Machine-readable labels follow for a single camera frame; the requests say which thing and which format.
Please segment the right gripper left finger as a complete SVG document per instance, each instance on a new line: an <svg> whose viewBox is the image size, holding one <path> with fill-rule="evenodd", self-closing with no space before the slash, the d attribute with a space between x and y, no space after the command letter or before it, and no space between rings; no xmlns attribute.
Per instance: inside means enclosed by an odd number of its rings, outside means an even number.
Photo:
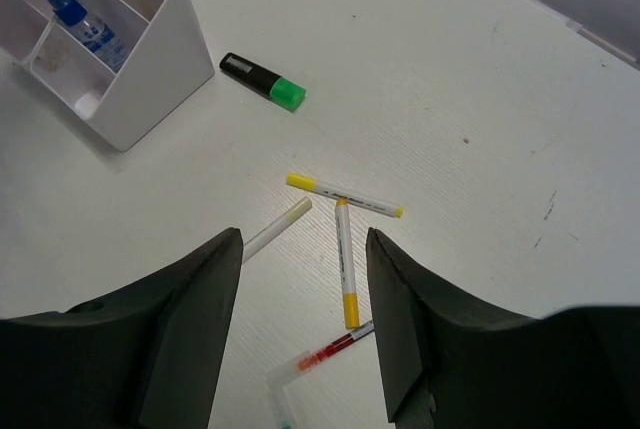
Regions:
<svg viewBox="0 0 640 429"><path fill-rule="evenodd" d="M65 312L1 323L5 428L205 428L239 285L229 228Z"/></svg>

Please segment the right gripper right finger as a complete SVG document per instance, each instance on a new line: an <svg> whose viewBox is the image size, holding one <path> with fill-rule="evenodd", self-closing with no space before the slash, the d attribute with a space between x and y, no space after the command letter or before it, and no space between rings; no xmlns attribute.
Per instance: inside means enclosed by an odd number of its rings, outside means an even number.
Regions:
<svg viewBox="0 0 640 429"><path fill-rule="evenodd" d="M367 277L388 420L398 428L635 428L639 310L540 319L421 266L382 231Z"/></svg>

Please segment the white pen vertical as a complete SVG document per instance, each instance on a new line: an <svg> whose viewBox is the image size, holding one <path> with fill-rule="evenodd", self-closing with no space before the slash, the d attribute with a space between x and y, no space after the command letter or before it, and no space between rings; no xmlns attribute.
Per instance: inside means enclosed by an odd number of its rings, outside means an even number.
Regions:
<svg viewBox="0 0 640 429"><path fill-rule="evenodd" d="M279 237L285 230L302 218L313 207L309 197L303 197L281 216L262 229L244 244L242 263L246 263L268 244Z"/></svg>

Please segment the red pen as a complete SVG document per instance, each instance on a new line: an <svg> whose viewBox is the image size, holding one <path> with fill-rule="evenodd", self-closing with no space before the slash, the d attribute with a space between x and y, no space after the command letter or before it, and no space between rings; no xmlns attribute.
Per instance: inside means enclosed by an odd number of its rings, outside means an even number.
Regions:
<svg viewBox="0 0 640 429"><path fill-rule="evenodd" d="M355 342L361 340L367 335L374 332L374 323L372 320L367 321L362 326L351 330L347 334L339 337L338 339L330 342L329 344L311 351L304 353L301 358L295 363L295 369L299 373L309 371L313 367L321 364L323 361L330 359L337 353L345 350L353 345Z"/></svg>

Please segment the white pen orange tip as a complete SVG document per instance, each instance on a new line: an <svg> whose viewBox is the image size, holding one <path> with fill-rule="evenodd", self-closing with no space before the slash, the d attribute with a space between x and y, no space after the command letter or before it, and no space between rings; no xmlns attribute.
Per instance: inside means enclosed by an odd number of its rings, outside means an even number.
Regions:
<svg viewBox="0 0 640 429"><path fill-rule="evenodd" d="M335 222L340 265L344 322L347 329L360 326L359 303L355 279L352 234L349 205L346 199L339 199L335 206Z"/></svg>

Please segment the green highlighter marker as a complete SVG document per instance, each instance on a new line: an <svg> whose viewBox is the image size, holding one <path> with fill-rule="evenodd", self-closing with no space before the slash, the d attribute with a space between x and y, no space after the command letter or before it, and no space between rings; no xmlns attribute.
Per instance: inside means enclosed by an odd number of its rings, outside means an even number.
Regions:
<svg viewBox="0 0 640 429"><path fill-rule="evenodd" d="M255 93L294 112L306 98L305 88L232 52L219 63L220 70Z"/></svg>

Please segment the blue cap glue bottle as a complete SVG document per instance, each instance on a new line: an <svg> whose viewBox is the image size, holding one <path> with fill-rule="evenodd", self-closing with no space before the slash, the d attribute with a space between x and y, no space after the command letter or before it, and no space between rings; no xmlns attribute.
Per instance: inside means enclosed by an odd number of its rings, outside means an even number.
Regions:
<svg viewBox="0 0 640 429"><path fill-rule="evenodd" d="M118 73L130 50L113 29L78 0L47 1L66 30L114 73Z"/></svg>

